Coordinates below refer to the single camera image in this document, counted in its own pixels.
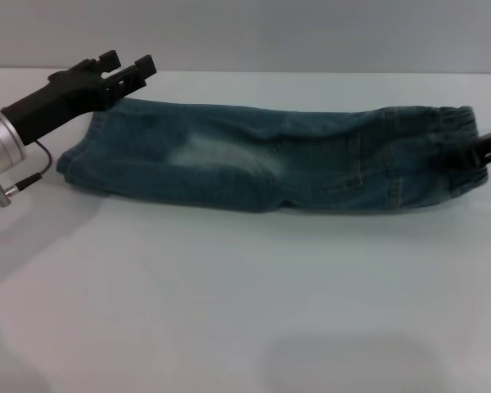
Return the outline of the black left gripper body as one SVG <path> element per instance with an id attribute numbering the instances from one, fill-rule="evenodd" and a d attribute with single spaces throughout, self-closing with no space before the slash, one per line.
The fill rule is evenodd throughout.
<path id="1" fill-rule="evenodd" d="M 20 140 L 31 144 L 72 119 L 103 109 L 104 72 L 99 60 L 85 60 L 48 77 L 36 92 L 1 109 Z"/>

